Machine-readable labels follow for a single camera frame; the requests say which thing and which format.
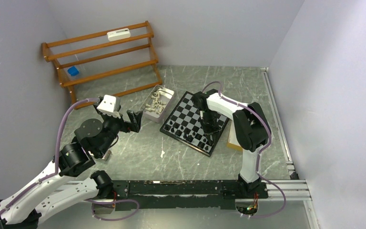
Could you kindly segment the black bishop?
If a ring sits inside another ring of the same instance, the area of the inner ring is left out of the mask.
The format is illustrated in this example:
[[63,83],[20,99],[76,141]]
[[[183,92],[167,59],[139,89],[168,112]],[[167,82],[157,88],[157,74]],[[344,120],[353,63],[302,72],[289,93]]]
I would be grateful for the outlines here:
[[175,132],[175,135],[176,135],[176,136],[181,136],[181,134],[182,134],[182,131],[180,131],[180,130],[177,130],[177,131]]

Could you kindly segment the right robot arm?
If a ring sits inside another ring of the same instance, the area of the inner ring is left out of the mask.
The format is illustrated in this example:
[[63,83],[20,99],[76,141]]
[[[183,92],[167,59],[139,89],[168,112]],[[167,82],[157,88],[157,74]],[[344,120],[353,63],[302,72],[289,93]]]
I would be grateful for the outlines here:
[[232,121],[234,137],[243,153],[238,192],[242,197],[250,197],[262,180],[259,173],[261,152],[267,149],[272,141],[271,129],[260,104],[245,104],[232,100],[216,89],[195,93],[192,102],[200,112],[200,124],[210,143],[215,142],[220,131],[216,115],[224,115]]

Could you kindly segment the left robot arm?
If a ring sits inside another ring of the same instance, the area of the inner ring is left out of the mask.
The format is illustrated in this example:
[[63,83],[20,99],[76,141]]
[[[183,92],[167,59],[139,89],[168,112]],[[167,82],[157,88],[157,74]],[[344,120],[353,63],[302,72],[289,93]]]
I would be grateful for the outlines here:
[[113,181],[103,170],[93,172],[74,187],[58,191],[75,180],[102,158],[118,139],[119,132],[139,132],[142,112],[127,112],[122,116],[102,114],[91,118],[75,130],[72,142],[57,148],[53,160],[25,187],[0,200],[0,229],[35,229],[58,212],[81,201],[104,203],[115,193]]

